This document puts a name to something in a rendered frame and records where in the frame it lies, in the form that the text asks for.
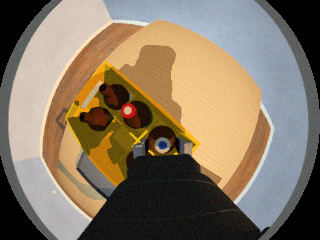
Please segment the dark grey shallow tray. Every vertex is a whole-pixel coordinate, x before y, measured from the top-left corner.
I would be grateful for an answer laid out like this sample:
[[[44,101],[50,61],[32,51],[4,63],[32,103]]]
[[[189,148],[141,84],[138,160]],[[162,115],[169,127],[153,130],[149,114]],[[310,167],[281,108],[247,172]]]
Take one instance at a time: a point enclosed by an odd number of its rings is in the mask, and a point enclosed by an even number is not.
[[[87,181],[87,183],[106,200],[116,188],[116,186],[110,182],[92,163],[84,151],[80,156],[76,170]]]

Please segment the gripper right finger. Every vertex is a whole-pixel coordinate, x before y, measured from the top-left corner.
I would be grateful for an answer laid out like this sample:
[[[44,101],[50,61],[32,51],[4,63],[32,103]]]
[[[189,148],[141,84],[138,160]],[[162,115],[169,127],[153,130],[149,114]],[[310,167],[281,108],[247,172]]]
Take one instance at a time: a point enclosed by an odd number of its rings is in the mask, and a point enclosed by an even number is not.
[[[175,137],[175,148],[180,154],[189,154],[192,156],[193,143],[186,142],[180,137]]]

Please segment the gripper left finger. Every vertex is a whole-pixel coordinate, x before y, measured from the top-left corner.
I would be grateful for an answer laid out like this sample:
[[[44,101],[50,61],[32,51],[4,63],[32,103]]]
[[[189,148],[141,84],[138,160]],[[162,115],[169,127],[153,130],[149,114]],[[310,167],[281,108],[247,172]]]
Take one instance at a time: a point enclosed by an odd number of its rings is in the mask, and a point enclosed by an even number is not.
[[[149,151],[149,138],[144,138],[140,143],[133,145],[133,157],[145,156]]]

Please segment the yellow crate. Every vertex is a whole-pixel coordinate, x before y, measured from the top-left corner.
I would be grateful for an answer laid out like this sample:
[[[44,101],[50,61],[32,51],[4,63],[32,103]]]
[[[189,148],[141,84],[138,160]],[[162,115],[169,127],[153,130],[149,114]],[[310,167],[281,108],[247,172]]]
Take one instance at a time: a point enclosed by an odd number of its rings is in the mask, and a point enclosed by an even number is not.
[[[86,108],[81,108],[81,105],[99,81],[107,83],[109,86],[112,84],[124,86],[133,96],[129,102],[136,100],[144,102],[152,111],[153,121],[160,116],[146,128],[130,128],[125,124],[121,111],[112,110],[105,105],[103,95],[99,91],[97,91]],[[139,94],[141,96],[138,97]],[[156,108],[153,108],[153,106]],[[106,108],[115,117],[105,131],[94,131],[87,123],[80,122],[79,120],[81,112],[88,113],[94,107]],[[148,138],[152,128],[159,125],[170,127],[175,132],[176,137],[182,138],[181,135],[183,135],[185,138],[182,139],[193,143],[192,152],[200,145],[165,109],[107,61],[96,70],[81,89],[65,119],[83,151],[99,171],[116,187],[127,179],[126,158],[129,154],[128,152],[133,150],[132,146],[134,144],[138,144],[144,138]],[[143,137],[146,133],[147,135]],[[125,156],[126,154],[127,156]]]

